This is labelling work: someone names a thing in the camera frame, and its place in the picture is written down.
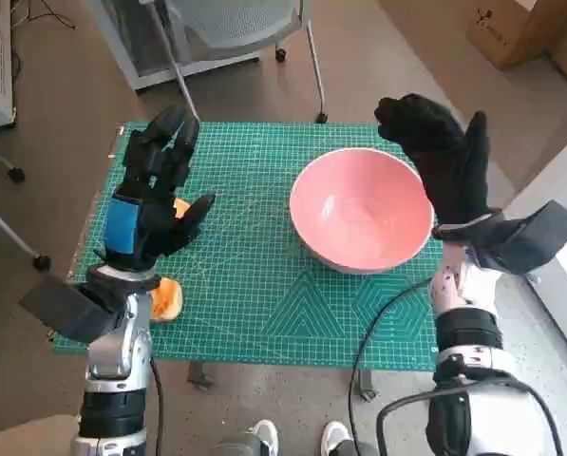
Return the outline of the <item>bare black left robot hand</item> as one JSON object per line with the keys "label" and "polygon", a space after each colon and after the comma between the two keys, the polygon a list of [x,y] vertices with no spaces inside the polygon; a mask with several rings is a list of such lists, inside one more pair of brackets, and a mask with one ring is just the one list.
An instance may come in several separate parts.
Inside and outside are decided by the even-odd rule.
{"label": "bare black left robot hand", "polygon": [[166,107],[144,130],[130,133],[123,180],[107,204],[100,254],[105,264],[127,272],[148,271],[159,257],[173,255],[198,237],[216,196],[201,196],[182,215],[175,206],[175,192],[190,173],[198,133],[198,118],[180,105]]}

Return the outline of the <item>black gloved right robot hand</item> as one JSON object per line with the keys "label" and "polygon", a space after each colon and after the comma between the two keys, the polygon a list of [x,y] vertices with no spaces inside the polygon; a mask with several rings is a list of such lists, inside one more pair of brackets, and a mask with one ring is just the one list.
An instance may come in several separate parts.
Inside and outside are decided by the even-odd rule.
{"label": "black gloved right robot hand", "polygon": [[466,224],[491,212],[484,112],[476,111],[462,127],[445,106],[410,93],[381,99],[374,116],[379,135],[399,144],[417,168],[441,224]]}

